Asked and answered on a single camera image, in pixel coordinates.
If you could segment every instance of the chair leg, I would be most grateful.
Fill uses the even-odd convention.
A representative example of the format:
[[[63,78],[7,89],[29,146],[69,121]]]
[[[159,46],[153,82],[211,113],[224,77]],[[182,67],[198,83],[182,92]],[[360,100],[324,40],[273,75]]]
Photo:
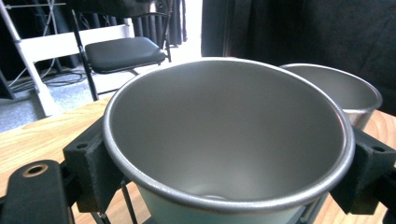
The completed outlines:
[[[171,63],[172,62],[172,56],[171,56],[171,48],[169,47],[169,37],[166,37],[166,43],[165,43],[165,47],[166,47],[166,52],[167,52],[167,56],[168,56],[168,62]]]
[[[94,101],[99,100],[98,92],[96,91],[95,83],[93,82],[93,77],[91,71],[86,71],[88,85],[90,86],[91,96]]]

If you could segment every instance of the wooden table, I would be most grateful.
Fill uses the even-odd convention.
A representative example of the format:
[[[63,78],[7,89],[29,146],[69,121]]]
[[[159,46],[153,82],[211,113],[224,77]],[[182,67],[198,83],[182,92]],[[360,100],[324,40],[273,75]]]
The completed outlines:
[[[6,195],[10,175],[26,163],[39,160],[61,162],[63,148],[99,119],[108,103],[100,100],[64,114],[33,122],[26,126],[0,133],[0,196]],[[365,131],[390,147],[396,148],[396,118],[375,111]],[[149,218],[136,186],[128,185],[139,223]],[[385,207],[380,205],[374,216],[346,216],[332,197],[318,214],[316,223],[382,223]],[[81,214],[73,206],[77,223],[94,223],[90,214]],[[113,198],[107,214],[113,223],[132,223],[121,192]]]

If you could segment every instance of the cable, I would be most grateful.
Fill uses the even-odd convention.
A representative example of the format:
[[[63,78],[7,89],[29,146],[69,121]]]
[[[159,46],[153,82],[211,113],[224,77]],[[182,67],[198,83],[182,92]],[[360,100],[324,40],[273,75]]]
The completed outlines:
[[[20,74],[8,85],[9,87],[12,87],[12,85],[14,85],[15,82],[18,81],[18,79],[20,79],[20,77],[23,75],[24,72],[26,72],[27,68],[24,68]]]
[[[66,80],[56,80],[56,78],[70,77],[70,76],[75,76],[75,77],[68,78]],[[43,83],[51,87],[61,87],[61,86],[77,84],[79,82],[84,81],[85,79],[86,76],[84,72],[70,70],[67,72],[63,72],[61,74],[48,74],[46,77],[43,78]],[[23,81],[21,84],[18,84],[17,86],[11,89],[14,91],[14,93],[16,93],[20,91],[33,90],[34,88],[35,88],[35,83],[33,82],[33,80],[30,79]]]
[[[81,21],[81,23],[84,25],[85,29],[89,30],[91,29],[90,27],[90,23],[88,22],[88,20],[84,17],[84,15],[79,14],[79,20]]]

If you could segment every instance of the metal bowl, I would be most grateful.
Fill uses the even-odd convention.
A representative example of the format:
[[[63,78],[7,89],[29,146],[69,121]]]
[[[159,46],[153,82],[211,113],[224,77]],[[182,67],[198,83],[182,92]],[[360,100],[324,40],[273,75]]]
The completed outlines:
[[[157,223],[286,223],[354,154],[347,116],[278,67],[208,58],[128,82],[104,115],[107,150]]]
[[[291,63],[280,67],[326,92],[358,129],[363,130],[373,112],[382,105],[381,93],[373,85],[347,72],[311,63]]]

